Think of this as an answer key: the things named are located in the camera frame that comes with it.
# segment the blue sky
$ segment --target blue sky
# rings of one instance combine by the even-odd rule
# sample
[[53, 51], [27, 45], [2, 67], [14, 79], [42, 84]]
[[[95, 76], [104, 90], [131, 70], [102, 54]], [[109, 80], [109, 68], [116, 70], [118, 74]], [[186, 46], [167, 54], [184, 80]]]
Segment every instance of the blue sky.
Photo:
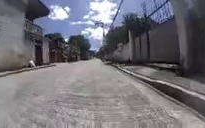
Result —
[[[112, 22], [121, 0], [41, 0], [49, 9], [48, 17], [40, 18], [36, 24], [44, 28], [44, 33], [60, 32], [65, 39], [70, 35], [82, 34], [90, 39], [93, 50], [101, 46], [102, 28], [95, 21], [106, 24]], [[120, 25], [122, 16], [129, 12], [141, 12], [143, 0], [125, 0], [115, 25]]]

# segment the cloud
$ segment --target cloud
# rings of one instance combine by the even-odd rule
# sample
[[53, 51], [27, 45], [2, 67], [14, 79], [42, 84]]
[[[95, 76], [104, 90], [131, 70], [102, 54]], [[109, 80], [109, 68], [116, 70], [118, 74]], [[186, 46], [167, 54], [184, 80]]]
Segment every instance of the cloud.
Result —
[[[89, 21], [100, 21], [105, 24], [111, 24], [113, 16], [117, 12], [117, 4], [108, 0], [94, 0], [89, 5], [89, 12], [84, 15], [83, 19]], [[81, 31], [81, 34], [88, 36], [93, 40], [102, 41], [103, 29], [101, 27], [88, 27]]]
[[77, 22], [71, 22], [71, 25], [94, 25], [95, 23], [93, 21], [77, 21]]
[[68, 13], [71, 11], [71, 8], [70, 8], [69, 6], [66, 6], [64, 9], [65, 9], [66, 12], [68, 12]]
[[90, 15], [89, 15], [89, 14], [83, 16], [83, 19], [89, 19], [89, 18], [90, 18]]
[[88, 27], [85, 30], [81, 31], [81, 34], [88, 35], [90, 38], [101, 41], [103, 39], [103, 29], [101, 27], [91, 28]]
[[115, 15], [117, 11], [117, 4], [112, 3], [108, 0], [103, 0], [101, 2], [94, 1], [90, 3], [89, 15], [93, 15], [91, 17], [94, 21], [101, 21], [106, 24], [112, 23], [113, 15]]
[[71, 10], [68, 6], [61, 7], [58, 5], [51, 5], [50, 6], [51, 13], [49, 14], [48, 18], [52, 20], [64, 20], [69, 18], [69, 11]]

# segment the power line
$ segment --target power line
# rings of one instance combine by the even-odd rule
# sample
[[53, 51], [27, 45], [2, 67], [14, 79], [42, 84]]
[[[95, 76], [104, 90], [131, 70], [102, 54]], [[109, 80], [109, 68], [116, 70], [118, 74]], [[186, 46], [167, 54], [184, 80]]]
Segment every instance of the power line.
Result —
[[114, 19], [113, 19], [113, 21], [112, 21], [112, 24], [111, 24], [111, 26], [110, 26], [110, 29], [111, 29], [111, 27], [114, 25], [114, 22], [115, 22], [115, 20], [116, 20], [116, 18], [117, 18], [117, 16], [118, 16], [119, 10], [121, 9], [121, 6], [122, 6], [123, 2], [124, 2], [124, 0], [121, 0], [121, 2], [120, 2], [120, 4], [119, 4], [119, 7], [118, 7], [118, 10], [117, 10], [117, 12], [116, 12], [116, 14], [115, 14], [115, 16], [114, 16]]

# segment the road surface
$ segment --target road surface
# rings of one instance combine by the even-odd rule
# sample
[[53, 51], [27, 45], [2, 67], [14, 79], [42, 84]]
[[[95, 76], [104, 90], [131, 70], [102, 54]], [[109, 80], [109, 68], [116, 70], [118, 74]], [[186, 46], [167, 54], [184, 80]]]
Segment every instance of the road surface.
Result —
[[0, 128], [205, 128], [205, 120], [100, 60], [0, 78]]

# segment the curb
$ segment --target curb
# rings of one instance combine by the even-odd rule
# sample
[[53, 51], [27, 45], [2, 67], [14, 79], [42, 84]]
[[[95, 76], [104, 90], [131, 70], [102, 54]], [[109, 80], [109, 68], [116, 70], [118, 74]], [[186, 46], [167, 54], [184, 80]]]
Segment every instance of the curb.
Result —
[[39, 66], [39, 67], [34, 67], [34, 68], [24, 68], [24, 69], [20, 69], [20, 70], [16, 70], [16, 71], [6, 71], [6, 72], [0, 73], [0, 77], [9, 76], [9, 75], [18, 74], [18, 73], [23, 73], [23, 72], [28, 72], [28, 71], [33, 71], [33, 70], [38, 70], [38, 69], [43, 69], [43, 68], [54, 67], [54, 66], [56, 66], [56, 64], [44, 65], [44, 66]]
[[161, 93], [164, 93], [167, 96], [170, 96], [171, 98], [180, 101], [184, 105], [187, 105], [188, 107], [192, 108], [193, 110], [197, 111], [199, 114], [205, 117], [205, 95], [185, 89], [183, 87], [180, 87], [169, 82], [156, 80], [141, 74], [136, 74], [119, 66], [112, 66], [130, 76], [133, 76], [135, 78], [142, 80], [145, 83], [148, 83]]

